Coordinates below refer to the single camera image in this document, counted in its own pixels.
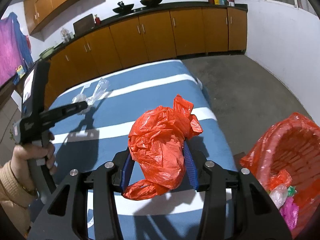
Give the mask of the beige left sleeve forearm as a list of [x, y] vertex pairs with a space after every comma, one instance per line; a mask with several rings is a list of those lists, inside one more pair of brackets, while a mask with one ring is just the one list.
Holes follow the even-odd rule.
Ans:
[[30, 227], [29, 205], [37, 198], [36, 191], [28, 191], [16, 179], [11, 161], [1, 166], [1, 206], [23, 236]]

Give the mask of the person's left hand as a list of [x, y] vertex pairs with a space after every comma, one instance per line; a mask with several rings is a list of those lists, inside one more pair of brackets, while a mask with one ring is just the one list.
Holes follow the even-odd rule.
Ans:
[[52, 144], [54, 135], [49, 132], [47, 146], [38, 146], [33, 144], [16, 145], [13, 150], [12, 159], [10, 162], [11, 170], [17, 181], [27, 190], [35, 191], [36, 186], [33, 180], [31, 167], [36, 165], [38, 159], [45, 159], [45, 167], [50, 175], [57, 171], [55, 164], [55, 146]]

